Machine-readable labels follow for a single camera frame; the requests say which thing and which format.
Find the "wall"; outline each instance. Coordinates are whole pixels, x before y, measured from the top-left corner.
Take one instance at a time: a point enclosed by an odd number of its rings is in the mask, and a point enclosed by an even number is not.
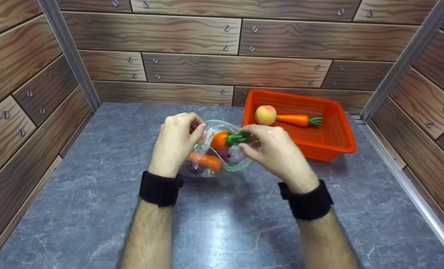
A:
[[[0,0],[0,248],[92,112],[36,0]]]
[[[444,222],[444,25],[369,125]]]
[[[242,106],[267,88],[358,114],[435,0],[58,0],[102,102]]]

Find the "wristband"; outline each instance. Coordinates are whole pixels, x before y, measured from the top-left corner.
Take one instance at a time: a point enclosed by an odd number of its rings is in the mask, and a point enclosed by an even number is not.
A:
[[[139,197],[159,207],[175,206],[179,189],[184,185],[181,175],[177,174],[175,179],[161,177],[144,171],[141,177]]]
[[[290,209],[295,218],[312,221],[319,219],[328,212],[333,205],[333,200],[328,193],[325,182],[319,179],[320,185],[306,194],[293,194],[285,182],[280,182],[280,194],[282,199],[289,201]]]

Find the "peach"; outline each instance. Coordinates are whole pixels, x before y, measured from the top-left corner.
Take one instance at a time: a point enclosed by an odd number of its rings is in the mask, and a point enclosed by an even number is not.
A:
[[[258,124],[272,125],[277,117],[277,111],[273,106],[263,105],[259,106],[255,111],[255,121]]]

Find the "forearm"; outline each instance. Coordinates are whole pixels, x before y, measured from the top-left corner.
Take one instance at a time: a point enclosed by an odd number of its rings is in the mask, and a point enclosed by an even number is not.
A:
[[[357,269],[355,255],[333,209],[313,221],[298,220],[307,269]]]
[[[171,268],[173,207],[140,201],[134,214],[123,255],[122,269]]]

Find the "marble tabletop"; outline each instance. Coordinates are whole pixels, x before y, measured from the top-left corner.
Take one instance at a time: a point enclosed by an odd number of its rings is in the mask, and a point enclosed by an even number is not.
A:
[[[0,268],[115,268],[140,175],[164,118],[194,111],[240,125],[243,108],[104,103],[0,251]],[[366,269],[444,269],[444,248],[352,122],[358,150],[311,162]],[[173,218],[173,268],[300,268],[299,231],[279,180],[258,164],[186,180]]]

